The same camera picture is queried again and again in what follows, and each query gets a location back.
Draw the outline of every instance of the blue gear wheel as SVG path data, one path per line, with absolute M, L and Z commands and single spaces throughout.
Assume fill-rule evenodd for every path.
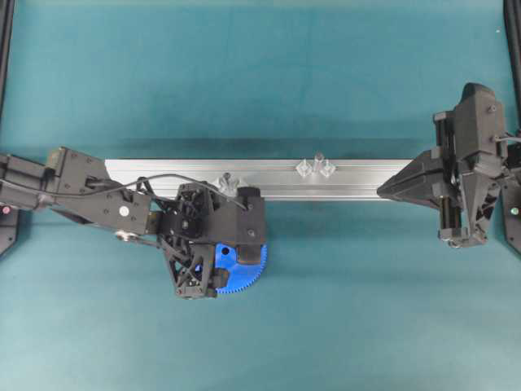
M 218 288 L 217 293 L 236 293 L 252 285 L 261 275 L 268 260 L 268 248 L 262 246 L 260 251 L 260 263 L 257 265 L 241 265 L 237 262 L 235 248 L 218 244 L 215 248 L 215 267 L 226 269 L 230 272 L 228 283 L 223 288 Z

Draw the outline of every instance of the black bracket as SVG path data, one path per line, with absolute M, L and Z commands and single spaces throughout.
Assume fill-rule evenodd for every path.
M 3 95 L 6 87 L 14 10 L 14 0 L 0 2 L 0 116 L 2 115 Z M 16 241 L 19 213 L 20 211 L 17 209 L 0 204 L 0 255 L 3 255 Z
M 521 253 L 521 144 L 508 147 L 506 163 L 511 175 L 501 184 L 505 237 L 508 244 Z

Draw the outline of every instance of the gear teeth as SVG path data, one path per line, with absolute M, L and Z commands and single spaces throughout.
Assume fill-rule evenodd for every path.
M 224 247 L 227 247 L 227 246 L 218 244 L 217 248 L 216 248 L 216 252 L 217 252 L 217 250 L 221 251 Z M 239 276 L 243 276 L 244 281 L 235 280 L 234 281 L 235 285 L 237 285 L 237 283 L 242 283 L 242 284 L 239 284 L 239 286 L 235 286 L 234 288 L 227 288 L 227 287 L 218 288 L 217 293 L 220 293 L 220 294 L 221 293 L 222 294 L 237 293 L 237 292 L 241 292 L 244 289 L 252 286 L 252 284 L 255 283 L 259 279 L 259 277 L 261 276 L 262 272 L 265 269 L 266 262 L 268 261 L 268 248 L 266 247 L 266 245 L 262 246 L 261 253 L 260 253 L 260 264 L 258 266 L 257 265 L 255 265 L 255 266 L 239 265 L 237 263 L 236 253 L 232 253 L 231 255 L 233 258 L 232 262 L 230 262 L 229 258 L 225 259 L 225 261 L 222 261 L 221 258 L 216 257 L 216 267 L 224 267 L 225 269 L 227 269 L 230 272 L 230 279 L 232 279 L 234 277 L 234 272 L 235 272 L 235 274 L 236 274 L 235 277 L 237 278 Z M 246 268 L 249 268 L 249 267 L 256 267 L 256 273 L 254 275 L 248 275 L 247 273 L 245 273 L 245 274 L 241 273 L 241 271 L 244 272 L 247 270 Z

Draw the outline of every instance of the metal rod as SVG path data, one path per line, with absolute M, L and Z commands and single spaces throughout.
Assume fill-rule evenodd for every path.
M 329 177 L 312 173 L 303 178 L 296 170 L 302 160 L 105 160 L 112 179 L 132 182 L 137 177 L 176 173 L 218 183 L 224 173 L 259 187 L 271 201 L 382 200 L 376 189 L 410 160 L 329 160 L 335 172 Z M 158 196 L 175 197 L 183 181 L 160 179 L 152 183 Z

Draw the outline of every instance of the teal tablecloth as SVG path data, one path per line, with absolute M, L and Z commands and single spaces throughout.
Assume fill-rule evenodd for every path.
M 18 1 L 1 152 L 412 158 L 467 81 L 514 123 L 501 0 Z M 519 390 L 521 262 L 408 204 L 272 203 L 269 266 L 174 297 L 162 255 L 24 219 L 0 261 L 0 389 Z

